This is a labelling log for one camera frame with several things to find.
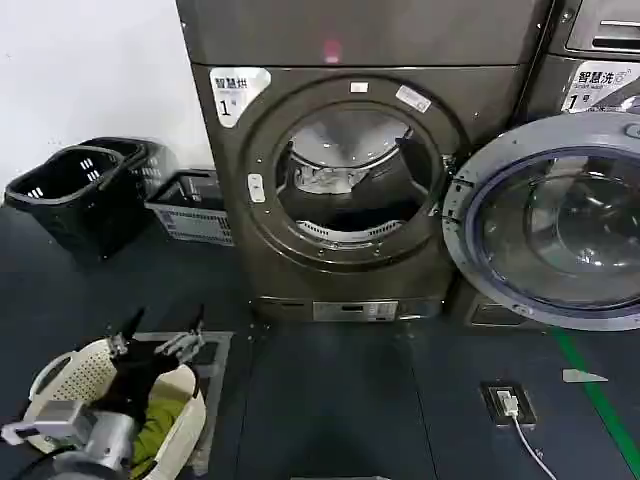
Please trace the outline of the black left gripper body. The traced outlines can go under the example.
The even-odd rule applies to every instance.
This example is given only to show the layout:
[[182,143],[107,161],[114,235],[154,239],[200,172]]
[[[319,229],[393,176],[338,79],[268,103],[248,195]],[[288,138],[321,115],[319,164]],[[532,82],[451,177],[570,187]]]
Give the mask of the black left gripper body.
[[128,352],[111,359],[116,374],[106,393],[94,402],[97,411],[145,419],[149,394],[157,378],[175,370],[175,355],[156,353],[151,343],[132,343]]

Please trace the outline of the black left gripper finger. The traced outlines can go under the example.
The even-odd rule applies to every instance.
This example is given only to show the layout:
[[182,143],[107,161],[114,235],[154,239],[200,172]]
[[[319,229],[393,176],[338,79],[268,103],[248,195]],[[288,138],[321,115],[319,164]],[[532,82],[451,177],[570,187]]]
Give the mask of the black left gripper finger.
[[111,357],[124,356],[128,353],[129,346],[145,314],[145,308],[139,308],[131,317],[126,319],[120,328],[110,332],[106,337],[107,346]]
[[179,332],[169,340],[156,347],[156,356],[173,357],[178,362],[189,362],[205,344],[202,334],[204,325],[204,305],[201,304],[197,314],[189,324],[186,332]]

